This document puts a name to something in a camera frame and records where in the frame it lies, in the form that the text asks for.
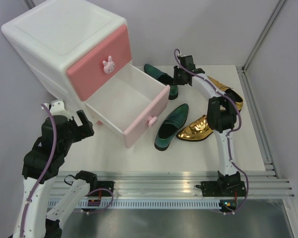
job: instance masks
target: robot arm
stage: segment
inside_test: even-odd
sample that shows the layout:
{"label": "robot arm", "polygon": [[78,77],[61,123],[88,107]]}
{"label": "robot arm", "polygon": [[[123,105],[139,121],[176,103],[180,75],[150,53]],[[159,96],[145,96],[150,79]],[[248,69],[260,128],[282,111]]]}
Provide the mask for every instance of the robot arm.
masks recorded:
{"label": "robot arm", "polygon": [[237,111],[232,104],[235,102],[234,95],[221,91],[209,81],[206,73],[201,68],[195,67],[192,56],[175,55],[175,57],[180,67],[174,67],[173,83],[189,84],[208,100],[207,120],[209,127],[214,131],[220,158],[219,178],[217,187],[214,189],[219,190],[222,196],[232,196],[235,191],[239,196],[245,196],[245,184],[241,181],[234,162],[231,133],[237,116]]}
{"label": "robot arm", "polygon": [[23,204],[13,238],[60,238],[64,223],[71,212],[79,201],[97,186],[95,174],[79,172],[61,201],[48,214],[46,213],[50,191],[71,145],[93,136],[94,131],[92,123],[87,120],[82,110],[77,111],[82,122],[82,125],[78,126],[66,111],[62,100],[53,101],[51,105],[45,104],[45,106],[50,107],[50,113],[55,122],[57,136],[55,152],[46,173],[40,178],[49,160],[54,140],[52,122],[47,118],[42,124],[42,136],[36,140],[32,150],[24,157]]}
{"label": "robot arm", "polygon": [[[201,76],[202,78],[207,78],[207,75],[205,73],[199,73],[199,76]],[[216,91],[213,89],[213,87],[207,83],[206,81],[202,80],[199,77],[193,76],[192,77],[192,87],[198,89],[198,91],[202,94],[202,96],[209,100],[212,99],[212,102],[217,102],[218,99],[220,99],[220,95],[216,93]],[[220,158],[220,164],[219,164],[219,172],[222,175],[233,175],[236,174],[237,169],[232,165],[232,163],[230,162],[230,158],[229,158],[229,151],[228,151],[228,146],[227,146],[227,134],[231,129],[226,129],[223,130],[222,132],[218,131],[218,130],[214,130],[214,135],[216,137],[217,140],[217,144],[218,144],[218,150],[219,150],[219,158]],[[229,136],[231,139],[231,148],[233,147],[233,135]],[[231,151],[231,155],[232,158],[234,160],[234,150]]]}

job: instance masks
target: white plastic drawer cabinet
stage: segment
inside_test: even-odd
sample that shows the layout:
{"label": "white plastic drawer cabinet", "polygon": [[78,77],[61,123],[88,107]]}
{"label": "white plastic drawer cabinet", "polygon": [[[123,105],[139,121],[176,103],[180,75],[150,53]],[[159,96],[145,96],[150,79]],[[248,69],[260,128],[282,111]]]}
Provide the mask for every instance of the white plastic drawer cabinet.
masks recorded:
{"label": "white plastic drawer cabinet", "polygon": [[127,148],[167,106],[170,87],[131,65],[126,20],[85,0],[48,0],[2,32],[52,95]]}

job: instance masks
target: loafer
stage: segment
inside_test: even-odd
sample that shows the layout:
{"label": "loafer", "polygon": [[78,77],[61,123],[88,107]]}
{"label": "loafer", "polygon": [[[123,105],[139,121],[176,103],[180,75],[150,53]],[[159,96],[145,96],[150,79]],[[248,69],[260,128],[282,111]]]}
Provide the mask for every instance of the loafer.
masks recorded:
{"label": "loafer", "polygon": [[158,80],[160,83],[163,83],[164,85],[170,85],[169,100],[174,100],[178,97],[178,85],[173,85],[173,78],[170,75],[162,72],[161,70],[148,63],[145,64],[144,71],[146,74]]}
{"label": "loafer", "polygon": [[171,112],[160,126],[154,140],[157,150],[166,150],[178,131],[184,126],[189,113],[188,104],[182,104]]}
{"label": "loafer", "polygon": [[[214,83],[220,90],[226,93],[232,93],[235,97],[235,104],[239,111],[243,107],[243,99],[236,92],[234,92],[230,87],[218,82],[217,80],[209,77],[210,81]],[[183,130],[179,131],[177,138],[185,141],[202,141],[208,138],[213,133],[213,130],[209,127],[207,116],[203,115],[196,121],[189,124]]]}

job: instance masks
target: metallic gold loafer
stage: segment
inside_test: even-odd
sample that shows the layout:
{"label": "metallic gold loafer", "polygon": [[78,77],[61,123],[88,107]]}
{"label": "metallic gold loafer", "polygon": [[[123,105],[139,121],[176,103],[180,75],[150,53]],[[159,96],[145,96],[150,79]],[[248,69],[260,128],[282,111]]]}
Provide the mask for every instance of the metallic gold loafer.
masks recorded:
{"label": "metallic gold loafer", "polygon": [[243,102],[244,100],[242,99],[241,96],[239,96],[237,93],[235,93],[235,91],[233,91],[230,87],[225,86],[224,84],[218,82],[216,79],[213,79],[211,77],[209,77],[209,80],[214,83],[215,86],[217,86],[221,91],[226,92],[226,93],[232,93],[235,97],[235,104],[237,106],[237,109],[239,111],[242,110],[243,107]]}
{"label": "metallic gold loafer", "polygon": [[[225,86],[211,77],[209,77],[209,79],[222,91],[226,93],[232,93],[235,96],[235,104],[238,110],[242,110],[243,99],[236,92],[234,92],[230,87]],[[203,115],[188,125],[186,128],[179,131],[177,138],[185,141],[202,141],[208,138],[212,133],[213,130],[208,125],[207,116]]]}

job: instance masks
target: shoe sole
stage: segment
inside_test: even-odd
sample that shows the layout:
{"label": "shoe sole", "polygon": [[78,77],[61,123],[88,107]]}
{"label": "shoe sole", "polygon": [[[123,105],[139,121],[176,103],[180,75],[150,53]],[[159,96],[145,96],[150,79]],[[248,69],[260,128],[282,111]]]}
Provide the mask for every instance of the shoe sole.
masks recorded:
{"label": "shoe sole", "polygon": [[186,139],[183,139],[183,138],[180,138],[178,137],[178,134],[176,135],[176,137],[179,139],[179,140],[183,140],[183,141],[189,141],[189,142],[199,142],[199,141],[204,141],[206,140],[210,135],[212,135],[213,132],[211,134],[209,134],[207,137],[203,138],[203,139],[200,139],[200,140],[186,140]]}
{"label": "shoe sole", "polygon": [[154,144],[154,147],[155,147],[157,150],[159,150],[159,151],[165,151],[165,150],[169,147],[169,145],[170,145],[170,144],[168,144],[167,147],[161,148],[161,147],[157,146],[157,144],[155,143],[155,144]]}
{"label": "shoe sole", "polygon": [[169,100],[174,100],[178,97],[179,93],[175,94],[175,95],[169,95]]}

